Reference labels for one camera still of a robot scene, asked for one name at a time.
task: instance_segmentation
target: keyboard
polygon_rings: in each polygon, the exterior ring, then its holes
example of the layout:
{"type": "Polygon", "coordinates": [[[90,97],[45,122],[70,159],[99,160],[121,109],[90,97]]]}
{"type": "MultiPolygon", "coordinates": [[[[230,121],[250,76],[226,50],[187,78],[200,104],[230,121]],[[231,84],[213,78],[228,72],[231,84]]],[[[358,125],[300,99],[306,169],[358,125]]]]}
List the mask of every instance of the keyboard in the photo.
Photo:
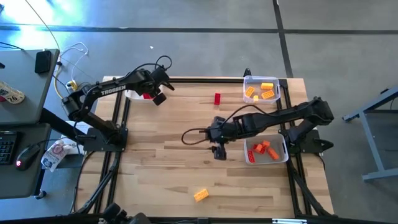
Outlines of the keyboard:
{"type": "Polygon", "coordinates": [[[0,131],[0,165],[13,163],[17,137],[17,131],[0,131]]]}

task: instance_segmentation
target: concrete floor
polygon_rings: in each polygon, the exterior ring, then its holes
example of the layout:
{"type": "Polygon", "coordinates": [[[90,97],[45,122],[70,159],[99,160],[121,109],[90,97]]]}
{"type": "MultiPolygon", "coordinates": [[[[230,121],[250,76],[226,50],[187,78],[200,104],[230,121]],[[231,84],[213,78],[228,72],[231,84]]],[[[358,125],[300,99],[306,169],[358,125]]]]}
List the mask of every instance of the concrete floor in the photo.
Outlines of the concrete floor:
{"type": "MultiPolygon", "coordinates": [[[[0,26],[41,24],[25,2],[6,1],[0,26]]],[[[32,1],[43,19],[56,26],[276,29],[272,0],[135,0],[32,1]]],[[[279,0],[285,29],[396,30],[393,0],[279,0]]],[[[159,55],[173,58],[170,75],[241,77],[246,67],[255,75],[286,77],[278,34],[55,32],[61,49],[84,42],[90,49],[78,67],[95,80],[124,75],[159,55]]],[[[398,85],[396,35],[286,34],[294,77],[304,78],[308,97],[327,100],[335,115],[321,137],[335,143],[324,155],[335,213],[341,217],[398,222],[398,177],[364,183],[361,175],[376,170],[362,125],[340,117],[398,85]]],[[[26,49],[54,48],[48,32],[24,26],[0,30],[0,41],[26,49]]],[[[65,59],[76,62],[81,53],[65,59]]],[[[72,66],[60,78],[70,79],[72,66]]],[[[79,82],[92,82],[75,70],[79,82]]],[[[51,88],[45,106],[66,119],[51,88]]],[[[43,189],[49,195],[2,200],[0,220],[66,214],[72,201],[77,169],[47,172],[43,189]]]]}

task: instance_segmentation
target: wooden tabletop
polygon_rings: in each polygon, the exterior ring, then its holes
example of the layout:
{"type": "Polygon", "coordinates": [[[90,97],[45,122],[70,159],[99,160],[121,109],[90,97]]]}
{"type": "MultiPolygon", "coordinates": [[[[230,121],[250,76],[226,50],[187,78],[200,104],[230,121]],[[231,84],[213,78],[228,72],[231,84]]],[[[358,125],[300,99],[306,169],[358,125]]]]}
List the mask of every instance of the wooden tabletop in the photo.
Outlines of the wooden tabletop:
{"type": "MultiPolygon", "coordinates": [[[[292,105],[307,101],[303,79],[290,78],[288,84],[292,105]]],[[[207,149],[211,146],[209,142],[196,146],[181,143],[184,131],[205,128],[214,116],[226,118],[242,106],[242,84],[173,83],[173,86],[175,91],[165,88],[167,100],[160,106],[131,102],[129,137],[114,201],[129,215],[143,212],[149,217],[293,217],[286,164],[247,165],[243,140],[225,145],[226,161],[214,160],[207,149]],[[215,93],[221,93],[219,106],[213,104],[215,93]],[[196,203],[193,195],[202,189],[207,189],[210,196],[196,203]]],[[[116,94],[99,99],[96,114],[111,120],[115,99],[116,94]]],[[[276,104],[259,106],[266,112],[276,110],[276,104]]],[[[238,114],[253,111],[246,108],[238,114]]],[[[276,133],[278,129],[279,126],[273,126],[261,134],[276,133]]],[[[203,138],[198,133],[187,135],[187,141],[203,138]]],[[[78,208],[98,185],[103,157],[104,153],[96,152],[83,169],[78,208]]],[[[309,154],[303,154],[302,160],[309,189],[325,210],[333,213],[321,160],[309,154]]],[[[302,193],[298,187],[297,190],[304,211],[302,193]]],[[[105,193],[102,209],[107,197],[105,193]]]]}

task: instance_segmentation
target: gray desk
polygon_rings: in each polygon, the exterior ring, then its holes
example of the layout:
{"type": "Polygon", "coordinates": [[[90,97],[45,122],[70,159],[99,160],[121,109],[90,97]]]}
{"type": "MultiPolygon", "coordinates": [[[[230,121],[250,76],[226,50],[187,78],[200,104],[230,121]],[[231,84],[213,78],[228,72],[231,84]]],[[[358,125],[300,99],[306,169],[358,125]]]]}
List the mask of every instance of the gray desk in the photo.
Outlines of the gray desk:
{"type": "MultiPolygon", "coordinates": [[[[17,147],[15,148],[17,156],[29,144],[48,139],[51,128],[48,124],[34,124],[19,126],[16,128],[0,128],[0,130],[18,131],[22,134],[21,138],[19,138],[20,141],[18,141],[17,147]]],[[[32,165],[25,171],[17,170],[14,164],[0,166],[0,199],[37,195],[35,192],[39,191],[41,186],[39,176],[41,174],[42,166],[40,165],[40,159],[45,151],[45,146],[46,142],[40,144],[39,155],[36,157],[36,160],[32,165]],[[38,181],[40,181],[39,189],[36,189],[38,181]]]]}
{"type": "Polygon", "coordinates": [[[1,125],[35,124],[39,121],[55,62],[60,54],[59,50],[50,50],[50,71],[38,75],[34,71],[36,53],[40,51],[0,51],[0,62],[6,66],[0,69],[0,80],[25,94],[24,101],[17,105],[0,103],[1,125]]]}

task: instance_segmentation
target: computer mouse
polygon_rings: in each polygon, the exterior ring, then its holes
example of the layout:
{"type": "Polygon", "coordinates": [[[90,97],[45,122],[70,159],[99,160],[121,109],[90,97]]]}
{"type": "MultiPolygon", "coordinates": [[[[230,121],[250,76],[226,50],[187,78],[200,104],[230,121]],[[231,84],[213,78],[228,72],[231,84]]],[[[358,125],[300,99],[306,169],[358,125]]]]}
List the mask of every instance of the computer mouse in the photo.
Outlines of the computer mouse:
{"type": "Polygon", "coordinates": [[[27,170],[30,165],[32,165],[33,161],[35,161],[39,151],[40,147],[38,144],[27,146],[24,150],[22,150],[15,161],[15,167],[17,170],[27,170]]]}

